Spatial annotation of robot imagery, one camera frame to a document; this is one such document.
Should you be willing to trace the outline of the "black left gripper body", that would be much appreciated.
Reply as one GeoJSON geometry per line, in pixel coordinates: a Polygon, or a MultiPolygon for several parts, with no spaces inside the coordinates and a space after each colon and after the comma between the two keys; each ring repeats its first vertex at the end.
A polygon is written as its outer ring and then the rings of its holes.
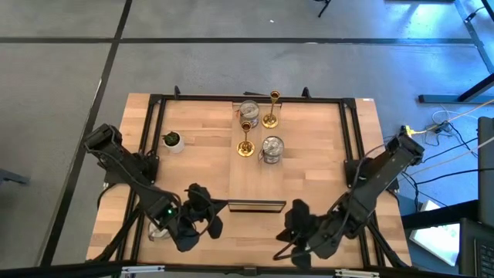
{"type": "Polygon", "coordinates": [[[206,187],[191,184],[184,190],[188,199],[178,199],[176,223],[171,226],[171,235],[180,252],[191,250],[206,233],[212,222],[211,196],[206,187]]]}

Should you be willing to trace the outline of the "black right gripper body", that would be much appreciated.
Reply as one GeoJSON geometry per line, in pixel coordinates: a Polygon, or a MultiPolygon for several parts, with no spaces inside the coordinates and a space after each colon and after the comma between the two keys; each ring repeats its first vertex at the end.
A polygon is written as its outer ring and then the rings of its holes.
{"type": "Polygon", "coordinates": [[[310,215],[306,251],[316,254],[320,259],[329,259],[334,255],[343,237],[344,220],[343,213],[310,215]]]}

